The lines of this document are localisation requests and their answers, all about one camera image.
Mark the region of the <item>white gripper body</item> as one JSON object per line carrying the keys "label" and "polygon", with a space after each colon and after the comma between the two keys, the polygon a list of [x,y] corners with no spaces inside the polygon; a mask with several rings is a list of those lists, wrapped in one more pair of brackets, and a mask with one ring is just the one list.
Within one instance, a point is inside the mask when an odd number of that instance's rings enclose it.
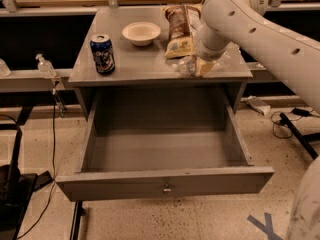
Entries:
{"label": "white gripper body", "polygon": [[217,60],[226,51],[229,43],[229,40],[216,31],[200,28],[194,37],[195,54],[206,61]]}

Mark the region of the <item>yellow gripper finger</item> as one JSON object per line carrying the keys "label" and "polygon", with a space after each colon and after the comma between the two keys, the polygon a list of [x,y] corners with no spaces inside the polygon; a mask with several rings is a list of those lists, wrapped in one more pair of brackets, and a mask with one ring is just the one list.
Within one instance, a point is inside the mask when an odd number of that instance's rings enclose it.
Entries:
{"label": "yellow gripper finger", "polygon": [[196,61],[196,73],[197,77],[203,77],[207,74],[215,65],[214,61],[206,61],[201,58],[198,58]]}

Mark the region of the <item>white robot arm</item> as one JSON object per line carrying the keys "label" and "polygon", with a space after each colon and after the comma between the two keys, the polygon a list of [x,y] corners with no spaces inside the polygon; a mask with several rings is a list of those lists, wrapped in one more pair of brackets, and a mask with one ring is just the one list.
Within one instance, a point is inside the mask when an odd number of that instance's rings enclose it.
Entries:
{"label": "white robot arm", "polygon": [[[320,112],[320,43],[265,19],[267,5],[268,0],[205,0],[196,54],[216,59],[233,42]],[[285,240],[320,240],[320,158],[298,187]]]}

